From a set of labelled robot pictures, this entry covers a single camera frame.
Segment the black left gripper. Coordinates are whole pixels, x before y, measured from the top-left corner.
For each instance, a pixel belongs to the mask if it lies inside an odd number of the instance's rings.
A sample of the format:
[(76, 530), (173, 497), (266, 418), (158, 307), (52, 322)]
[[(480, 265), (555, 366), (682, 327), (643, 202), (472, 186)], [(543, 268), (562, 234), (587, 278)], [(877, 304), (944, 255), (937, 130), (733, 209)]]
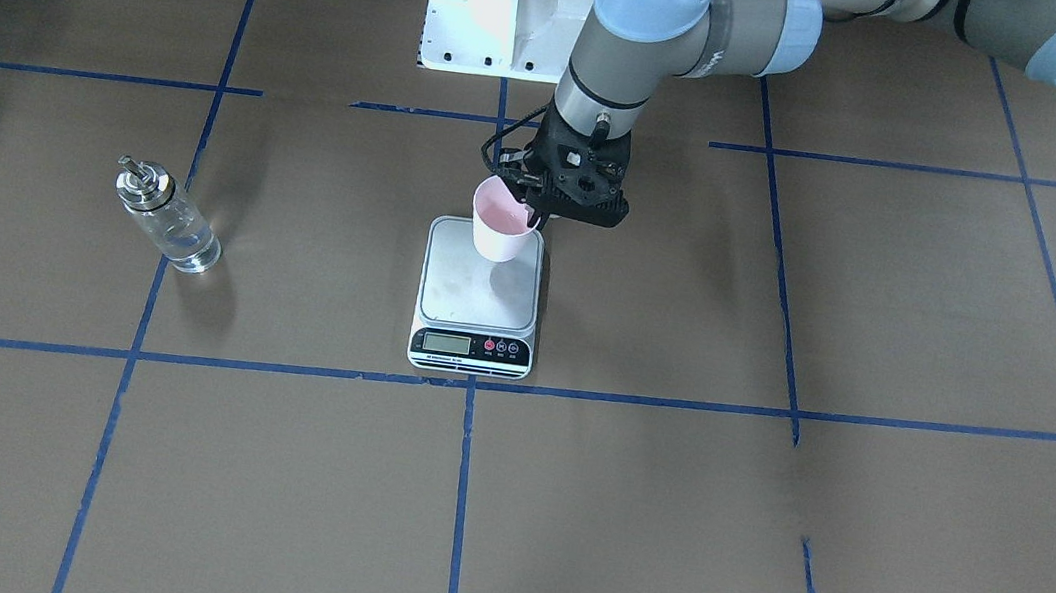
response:
[(623, 183), (631, 135), (593, 142), (576, 132), (557, 110), (547, 111), (525, 159), (501, 157), (499, 178), (522, 190), (529, 206), (527, 226), (542, 230), (551, 214), (582, 224), (615, 228), (629, 216)]

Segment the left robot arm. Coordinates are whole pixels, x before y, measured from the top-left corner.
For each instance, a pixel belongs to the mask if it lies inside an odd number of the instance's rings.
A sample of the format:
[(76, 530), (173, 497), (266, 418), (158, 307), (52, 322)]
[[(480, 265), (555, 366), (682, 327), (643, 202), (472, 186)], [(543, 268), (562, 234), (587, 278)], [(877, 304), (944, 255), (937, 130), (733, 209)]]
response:
[(529, 226), (611, 228), (627, 214), (631, 129), (665, 78), (795, 71), (829, 22), (889, 16), (950, 33), (1056, 87), (1056, 0), (593, 0), (553, 97), (523, 148), (480, 157)]

